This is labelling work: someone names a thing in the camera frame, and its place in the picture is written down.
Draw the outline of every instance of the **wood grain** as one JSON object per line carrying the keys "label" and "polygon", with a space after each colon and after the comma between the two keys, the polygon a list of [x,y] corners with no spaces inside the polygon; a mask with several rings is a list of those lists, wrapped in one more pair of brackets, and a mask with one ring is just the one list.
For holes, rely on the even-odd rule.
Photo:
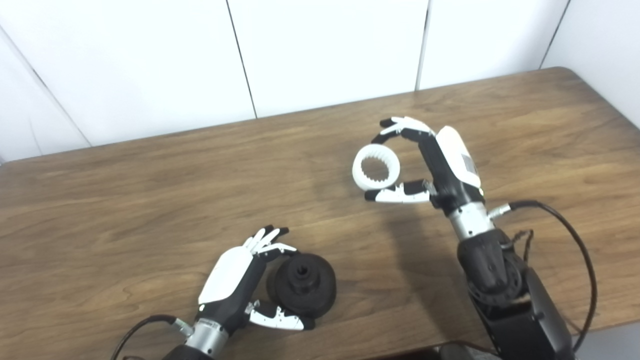
{"label": "wood grain", "polygon": [[[105,359],[147,315],[191,319],[220,254],[266,224],[334,266],[338,299],[310,332],[239,331],[223,359],[488,346],[441,212],[368,203],[353,184],[353,157],[392,115],[454,126],[489,207],[539,199],[574,224],[600,285],[594,328],[640,320],[640,133],[574,73],[548,69],[3,165],[0,357]],[[401,180],[429,177],[414,143],[389,146]],[[535,210],[498,224],[535,229],[531,263],[581,325],[588,278],[566,231]],[[157,359],[179,339],[151,326],[124,354]]]}

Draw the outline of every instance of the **robotic arm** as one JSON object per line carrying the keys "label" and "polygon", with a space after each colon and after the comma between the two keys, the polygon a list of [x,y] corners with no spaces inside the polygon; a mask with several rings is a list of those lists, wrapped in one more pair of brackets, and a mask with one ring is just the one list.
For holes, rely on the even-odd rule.
{"label": "robotic arm", "polygon": [[198,297],[198,313],[193,327],[174,316],[150,316],[125,335],[111,360],[118,357],[125,342],[135,331],[155,321],[168,322],[186,337],[184,344],[173,348],[163,360],[217,359],[229,337],[250,322],[274,329],[313,329],[313,318],[294,314],[269,302],[252,301],[253,292],[267,263],[279,256],[299,254],[292,246],[276,243],[278,237],[288,232],[286,227],[274,228],[269,225],[249,237],[242,246],[224,252]]}
{"label": "robotic arm", "polygon": [[[417,142],[433,182],[418,180],[367,190],[365,199],[430,202],[444,212],[460,241],[458,261],[467,276],[471,301],[501,358],[575,360],[571,335],[540,278],[493,223],[514,210],[516,203],[487,212],[480,178],[458,132],[446,126],[436,134],[408,117],[383,120],[380,125],[384,130],[372,143],[382,144],[395,136]],[[354,163],[354,174],[356,166],[360,164]]]}

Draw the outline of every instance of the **white ring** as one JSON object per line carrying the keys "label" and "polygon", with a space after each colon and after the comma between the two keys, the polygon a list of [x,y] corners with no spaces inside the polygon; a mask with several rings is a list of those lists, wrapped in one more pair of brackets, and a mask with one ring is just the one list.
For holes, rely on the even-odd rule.
{"label": "white ring", "polygon": [[[368,158],[378,159],[387,166],[389,175],[385,180],[371,179],[362,171],[362,161]],[[355,160],[353,160],[351,173],[356,185],[362,190],[384,189],[395,184],[396,180],[398,180],[400,176],[400,160],[398,160],[393,150],[388,147],[378,143],[371,143],[358,151]]]}

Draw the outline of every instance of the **white wall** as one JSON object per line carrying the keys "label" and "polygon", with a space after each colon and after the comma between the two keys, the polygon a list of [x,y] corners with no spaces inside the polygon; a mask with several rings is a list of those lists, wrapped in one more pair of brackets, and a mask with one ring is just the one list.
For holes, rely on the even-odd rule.
{"label": "white wall", "polygon": [[255,118],[224,1],[3,0],[0,25],[92,145]]}
{"label": "white wall", "polygon": [[640,126],[640,1],[572,0],[543,67],[564,66]]}
{"label": "white wall", "polygon": [[536,70],[567,0],[431,0],[420,88]]}
{"label": "white wall", "polygon": [[428,0],[229,0],[258,117],[410,92]]}
{"label": "white wall", "polygon": [[0,159],[89,146],[0,29]]}

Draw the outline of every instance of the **black spool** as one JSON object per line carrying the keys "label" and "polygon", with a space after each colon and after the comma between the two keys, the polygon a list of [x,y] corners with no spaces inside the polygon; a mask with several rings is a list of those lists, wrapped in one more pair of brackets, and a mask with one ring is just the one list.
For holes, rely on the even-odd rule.
{"label": "black spool", "polygon": [[335,302],[335,273],[320,256],[297,254],[270,278],[268,292],[271,300],[284,309],[316,319]]}

